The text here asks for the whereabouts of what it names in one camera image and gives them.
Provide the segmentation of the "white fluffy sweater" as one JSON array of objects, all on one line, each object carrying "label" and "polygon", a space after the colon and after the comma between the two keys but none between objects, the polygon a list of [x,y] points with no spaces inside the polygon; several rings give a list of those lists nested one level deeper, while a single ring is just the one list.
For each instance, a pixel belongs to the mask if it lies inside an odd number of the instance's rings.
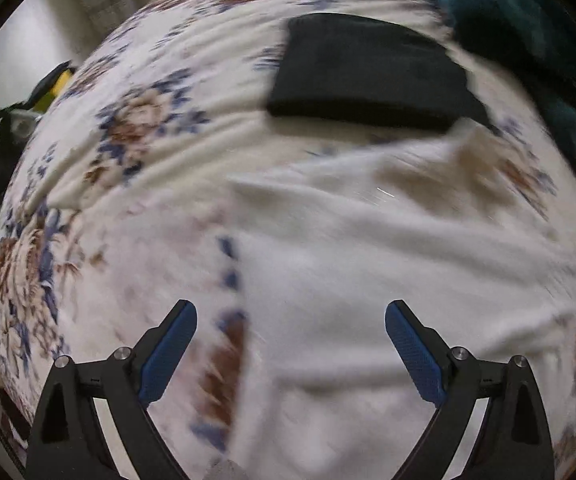
[{"label": "white fluffy sweater", "polygon": [[576,464],[576,186],[464,120],[443,136],[230,181],[247,364],[230,456],[253,479],[384,479],[432,408],[384,329],[405,301],[448,344],[526,356],[555,471]]}]

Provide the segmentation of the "black clothes pile on floor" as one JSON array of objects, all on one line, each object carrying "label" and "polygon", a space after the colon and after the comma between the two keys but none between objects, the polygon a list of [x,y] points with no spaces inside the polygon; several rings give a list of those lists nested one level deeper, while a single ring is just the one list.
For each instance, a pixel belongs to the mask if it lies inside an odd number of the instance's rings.
[{"label": "black clothes pile on floor", "polygon": [[70,61],[62,62],[36,84],[26,100],[0,108],[0,207],[26,144],[46,114],[34,112],[32,107],[68,68],[76,72]]}]

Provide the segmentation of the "floral fleece bed blanket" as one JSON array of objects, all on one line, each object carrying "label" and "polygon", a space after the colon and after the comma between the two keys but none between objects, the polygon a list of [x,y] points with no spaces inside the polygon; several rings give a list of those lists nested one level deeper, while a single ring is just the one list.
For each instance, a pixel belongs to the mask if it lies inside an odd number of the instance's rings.
[{"label": "floral fleece bed blanket", "polygon": [[524,159],[529,180],[560,192],[562,167],[576,186],[519,81],[464,50],[430,0],[151,0],[50,107],[0,210],[0,379],[24,416],[34,415],[58,356],[109,356],[187,299],[198,330],[149,413],[192,478],[222,458],[235,462],[228,445],[250,328],[230,181],[454,127],[267,114],[287,24],[316,11],[437,41],[466,70],[491,119],[483,128]]}]

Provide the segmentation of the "yellow box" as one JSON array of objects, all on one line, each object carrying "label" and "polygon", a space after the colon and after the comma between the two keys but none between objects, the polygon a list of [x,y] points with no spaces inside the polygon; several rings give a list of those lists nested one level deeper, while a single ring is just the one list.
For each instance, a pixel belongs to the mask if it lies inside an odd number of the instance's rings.
[{"label": "yellow box", "polygon": [[32,107],[32,110],[40,114],[46,113],[52,103],[58,98],[61,92],[64,91],[64,87],[67,85],[72,76],[73,72],[70,70],[70,68],[65,70],[53,84],[53,87],[47,90],[41,96],[41,99],[39,99],[34,107]]}]

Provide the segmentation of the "black folded garment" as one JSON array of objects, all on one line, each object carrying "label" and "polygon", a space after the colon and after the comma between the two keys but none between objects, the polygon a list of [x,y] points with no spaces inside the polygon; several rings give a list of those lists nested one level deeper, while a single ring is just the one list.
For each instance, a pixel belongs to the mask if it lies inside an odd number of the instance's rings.
[{"label": "black folded garment", "polygon": [[413,29],[361,16],[292,18],[267,111],[357,124],[445,131],[460,118],[490,125],[466,70]]}]

